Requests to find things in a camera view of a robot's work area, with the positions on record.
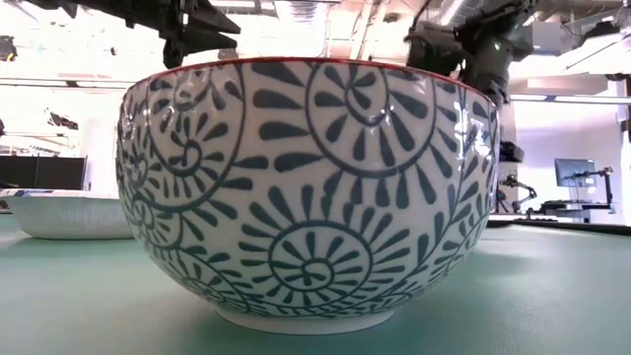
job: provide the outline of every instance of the patterned bowl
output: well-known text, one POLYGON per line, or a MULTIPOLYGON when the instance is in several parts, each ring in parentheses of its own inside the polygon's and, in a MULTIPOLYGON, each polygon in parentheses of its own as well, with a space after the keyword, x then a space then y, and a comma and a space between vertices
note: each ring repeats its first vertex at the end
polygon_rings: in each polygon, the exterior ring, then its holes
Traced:
POLYGON ((133 235, 236 324, 378 324, 444 279, 486 225, 497 111, 430 73, 320 58, 204 64, 139 82, 120 114, 133 235))

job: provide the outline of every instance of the computer monitor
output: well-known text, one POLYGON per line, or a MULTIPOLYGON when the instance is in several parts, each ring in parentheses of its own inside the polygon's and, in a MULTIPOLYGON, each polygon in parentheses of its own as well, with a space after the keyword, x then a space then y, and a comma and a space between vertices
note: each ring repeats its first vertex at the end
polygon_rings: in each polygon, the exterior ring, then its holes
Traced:
POLYGON ((576 177, 576 174, 596 171, 591 159, 555 159, 556 185, 560 187, 596 187, 596 177, 576 177))
POLYGON ((0 156, 0 181, 17 188, 83 189, 85 158, 0 156))

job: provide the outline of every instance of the bowl rim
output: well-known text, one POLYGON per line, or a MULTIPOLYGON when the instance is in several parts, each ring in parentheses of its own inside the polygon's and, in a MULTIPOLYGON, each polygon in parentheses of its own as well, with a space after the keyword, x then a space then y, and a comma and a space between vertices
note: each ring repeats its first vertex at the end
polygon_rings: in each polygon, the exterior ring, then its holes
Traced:
POLYGON ((493 105, 493 107, 495 106, 495 104, 493 104, 493 102, 486 96, 484 95, 484 93, 482 93, 481 91, 468 86, 458 80, 440 75, 440 74, 436 74, 427 70, 422 70, 422 69, 416 69, 416 68, 410 68, 407 66, 401 66, 401 65, 396 65, 396 64, 391 64, 391 63, 383 63, 383 62, 376 62, 376 61, 369 61, 369 60, 359 60, 359 59, 345 59, 345 58, 324 58, 324 57, 299 57, 299 56, 287 56, 287 57, 283 57, 283 56, 269 56, 269 57, 253 57, 253 58, 237 58, 237 59, 229 59, 229 60, 221 60, 221 61, 212 61, 212 62, 205 62, 205 63, 197 63, 197 64, 189 64, 189 65, 184 65, 184 66, 179 66, 177 68, 173 68, 173 69, 169 69, 169 70, 165 70, 153 75, 150 75, 138 82, 136 82, 134 85, 132 85, 129 89, 127 89, 127 91, 131 91, 133 88, 135 88, 137 85, 141 85, 145 82, 150 82, 159 78, 162 78, 164 76, 170 75, 170 74, 174 74, 180 71, 189 71, 189 70, 197 70, 197 69, 205 69, 205 68, 212 68, 212 67, 216 67, 216 66, 221 66, 221 65, 227 65, 227 64, 248 64, 248 63, 259 63, 259 62, 297 62, 297 61, 310 61, 310 62, 318 62, 318 63, 339 63, 339 64, 359 64, 359 65, 365 65, 365 66, 372 66, 372 67, 379 67, 379 68, 385 68, 385 69, 390 69, 390 70, 398 70, 398 71, 403 71, 403 72, 408 72, 408 73, 412 73, 412 74, 424 74, 427 76, 431 76, 434 77, 436 79, 440 79, 444 82, 448 82, 450 84, 454 84, 454 85, 458 85, 460 87, 463 87, 467 90, 473 91, 475 93, 478 93, 480 96, 482 96, 489 104, 493 105))
POLYGON ((112 199, 118 200, 118 193, 95 192, 88 190, 68 190, 54 188, 0 188, 0 199, 13 198, 93 198, 93 199, 112 199), (16 195, 23 191, 27 194, 16 195))

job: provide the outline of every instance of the bowl base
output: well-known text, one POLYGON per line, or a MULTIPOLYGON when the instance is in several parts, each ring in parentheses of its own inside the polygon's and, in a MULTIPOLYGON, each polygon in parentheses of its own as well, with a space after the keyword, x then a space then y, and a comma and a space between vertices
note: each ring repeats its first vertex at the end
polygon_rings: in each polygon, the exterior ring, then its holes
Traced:
POLYGON ((352 319, 279 319, 244 315, 216 309, 219 316, 236 325, 266 332, 293 335, 326 335, 366 329, 389 320, 394 311, 352 319))

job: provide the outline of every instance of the desk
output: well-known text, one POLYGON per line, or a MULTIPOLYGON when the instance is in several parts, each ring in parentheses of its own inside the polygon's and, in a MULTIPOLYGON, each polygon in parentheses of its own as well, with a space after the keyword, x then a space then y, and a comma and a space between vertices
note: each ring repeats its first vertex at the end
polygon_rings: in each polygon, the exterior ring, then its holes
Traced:
POLYGON ((608 210, 610 208, 606 203, 546 201, 541 204, 540 211, 546 216, 578 218, 583 220, 583 223, 590 223, 592 210, 608 210))
POLYGON ((247 330, 134 241, 27 239, 0 216, 2 355, 629 355, 631 238, 487 230, 452 276, 377 327, 247 330))

